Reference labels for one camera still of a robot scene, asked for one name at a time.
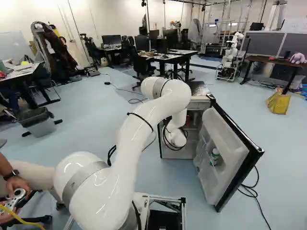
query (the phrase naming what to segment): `yellow cable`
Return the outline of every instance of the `yellow cable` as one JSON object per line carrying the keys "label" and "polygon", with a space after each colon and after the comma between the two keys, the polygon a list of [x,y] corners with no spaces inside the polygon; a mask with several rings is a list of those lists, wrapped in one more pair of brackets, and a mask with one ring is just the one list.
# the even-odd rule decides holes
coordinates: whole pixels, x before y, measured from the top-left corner
{"label": "yellow cable", "polygon": [[34,225],[39,227],[41,230],[45,230],[43,226],[41,226],[40,224],[37,223],[30,223],[30,222],[26,222],[23,219],[21,219],[16,213],[10,211],[7,207],[0,205],[0,208],[2,208],[4,211],[6,211],[7,213],[11,214],[15,219],[17,219],[19,222],[21,222],[22,224],[25,225]]}

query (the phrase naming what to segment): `person's arm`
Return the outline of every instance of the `person's arm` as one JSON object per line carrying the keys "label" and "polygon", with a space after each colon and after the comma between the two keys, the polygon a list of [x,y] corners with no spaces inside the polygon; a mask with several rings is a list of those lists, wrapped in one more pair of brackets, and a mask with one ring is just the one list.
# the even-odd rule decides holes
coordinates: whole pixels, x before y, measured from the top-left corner
{"label": "person's arm", "polygon": [[[11,166],[11,164],[8,162],[5,156],[2,153],[0,153],[0,174],[2,176],[7,176],[10,173],[12,173],[12,170],[13,170],[13,167]],[[8,179],[6,183],[6,189],[10,197],[13,196],[14,190],[16,188],[23,188],[27,192],[28,195],[31,192],[28,182],[25,179],[19,176],[12,176],[11,178]]]}

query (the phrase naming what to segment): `black desk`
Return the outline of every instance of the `black desk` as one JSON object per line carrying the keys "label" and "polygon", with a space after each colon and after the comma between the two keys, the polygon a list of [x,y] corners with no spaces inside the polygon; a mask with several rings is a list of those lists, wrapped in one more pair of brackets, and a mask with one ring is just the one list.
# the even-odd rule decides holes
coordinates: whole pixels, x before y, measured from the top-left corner
{"label": "black desk", "polygon": [[[59,102],[61,99],[51,100],[46,93],[44,87],[42,86],[39,76],[36,76],[39,69],[43,68],[41,63],[33,64],[33,66],[29,69],[25,69],[23,71],[14,71],[10,73],[6,78],[0,80],[0,85],[14,85],[16,89],[20,92],[22,97],[29,104],[30,109],[37,109],[38,107],[45,106],[47,104],[52,104],[55,102]],[[37,104],[35,99],[31,96],[30,90],[24,81],[34,81],[38,87],[38,89],[43,94],[46,99],[45,103]]]}
{"label": "black desk", "polygon": [[142,55],[142,57],[151,58],[152,61],[159,62],[161,76],[165,76],[165,63],[175,64],[174,71],[176,71],[177,64],[184,61],[184,58],[181,55],[167,54],[168,57],[166,58],[162,57],[163,55],[164,54],[157,53],[157,56]]}
{"label": "black desk", "polygon": [[248,64],[248,68],[246,70],[244,79],[240,83],[240,85],[243,85],[245,82],[249,81],[248,74],[249,74],[251,65],[255,61],[257,61],[257,62],[265,62],[265,63],[273,63],[273,64],[276,64],[276,65],[286,65],[286,66],[292,67],[293,68],[293,74],[292,74],[291,78],[289,79],[287,86],[284,88],[283,94],[286,94],[288,92],[289,87],[290,87],[292,81],[294,80],[294,78],[295,78],[295,76],[297,74],[298,69],[299,68],[307,69],[307,64],[306,63],[302,63],[302,64],[299,64],[299,65],[296,65],[296,64],[290,63],[289,61],[283,62],[283,61],[278,61],[278,60],[270,60],[269,57],[261,56],[261,55],[252,55],[252,56],[247,57],[245,60],[249,61],[249,64]]}
{"label": "black desk", "polygon": [[188,82],[189,81],[189,72],[190,72],[190,60],[191,60],[191,57],[193,55],[198,53],[198,51],[197,50],[172,49],[171,51],[168,50],[167,53],[168,54],[180,55],[184,58],[184,61],[186,63],[185,82]]}
{"label": "black desk", "polygon": [[106,59],[107,59],[107,61],[109,63],[109,67],[113,68],[112,60],[114,60],[114,55],[117,54],[117,53],[121,53],[122,48],[121,47],[115,47],[115,48],[98,48],[98,49],[100,49],[100,50],[105,52]]}

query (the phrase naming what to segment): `fridge door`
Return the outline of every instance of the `fridge door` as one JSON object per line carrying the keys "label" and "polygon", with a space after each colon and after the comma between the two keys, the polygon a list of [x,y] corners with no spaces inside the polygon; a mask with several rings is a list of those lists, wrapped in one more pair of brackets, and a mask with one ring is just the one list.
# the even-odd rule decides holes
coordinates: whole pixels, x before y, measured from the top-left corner
{"label": "fridge door", "polygon": [[[207,202],[220,212],[264,151],[240,129],[211,94],[207,96],[211,107],[202,115],[203,125],[193,163],[198,169]],[[218,149],[218,157],[212,155],[213,149]]]}

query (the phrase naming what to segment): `ceiling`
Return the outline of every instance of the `ceiling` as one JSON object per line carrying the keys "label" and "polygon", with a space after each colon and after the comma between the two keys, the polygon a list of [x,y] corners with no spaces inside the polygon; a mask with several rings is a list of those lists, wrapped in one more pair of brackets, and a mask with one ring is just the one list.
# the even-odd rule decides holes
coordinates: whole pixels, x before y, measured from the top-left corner
{"label": "ceiling", "polygon": [[228,2],[228,0],[170,0],[170,1],[179,1],[179,2],[185,2],[185,3],[195,3],[200,5],[205,4],[218,4],[218,3],[224,3],[225,1]]}

